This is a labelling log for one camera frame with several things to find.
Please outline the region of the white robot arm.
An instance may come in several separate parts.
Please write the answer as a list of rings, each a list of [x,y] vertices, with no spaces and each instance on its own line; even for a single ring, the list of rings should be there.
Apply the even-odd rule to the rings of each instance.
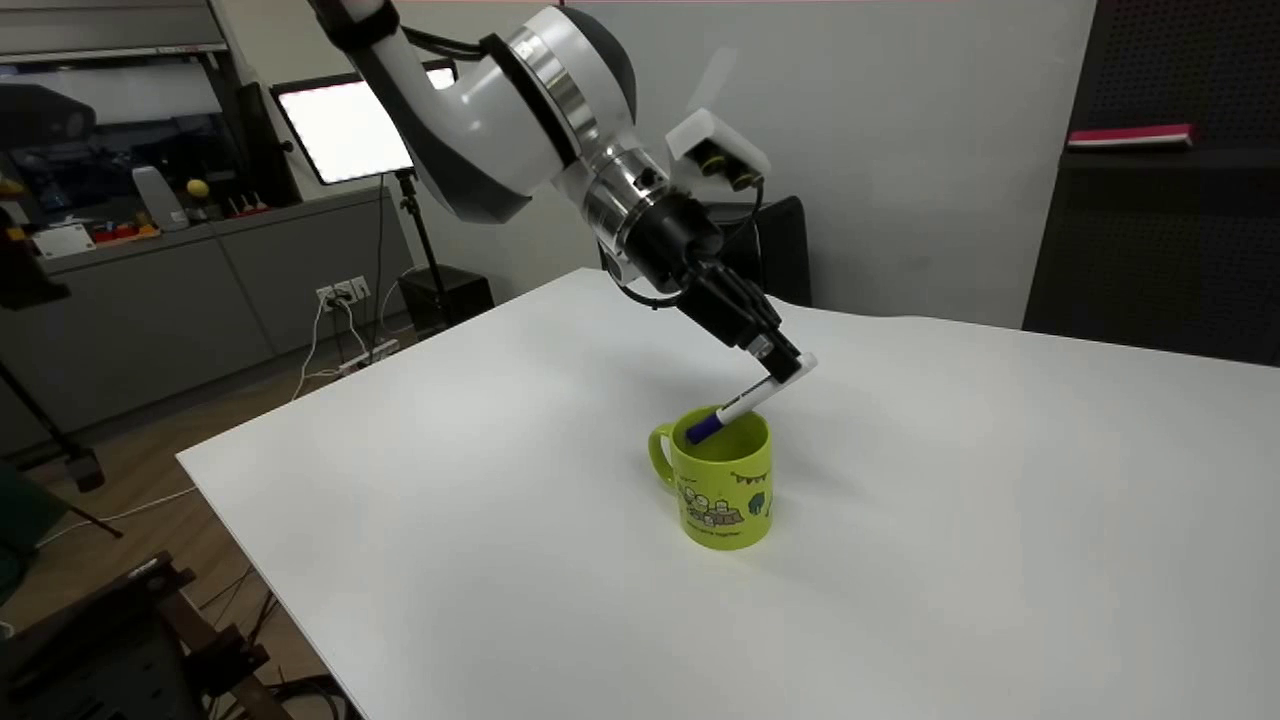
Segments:
[[[732,270],[707,208],[633,135],[636,72],[622,44],[578,7],[540,7],[511,37],[472,44],[472,68],[433,86],[426,32],[402,29],[393,0],[307,0],[322,37],[366,78],[425,182],[458,218],[502,224],[540,182],[554,182],[628,286],[643,275],[655,307],[679,307],[773,380],[798,370],[765,290]]]

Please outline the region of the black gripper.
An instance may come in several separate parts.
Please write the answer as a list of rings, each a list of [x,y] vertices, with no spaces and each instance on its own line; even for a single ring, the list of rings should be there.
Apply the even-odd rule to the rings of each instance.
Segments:
[[[798,352],[756,282],[725,258],[725,232],[679,191],[647,202],[622,232],[638,275],[672,290],[677,307],[729,349],[742,349],[777,382],[804,377],[816,356]]]

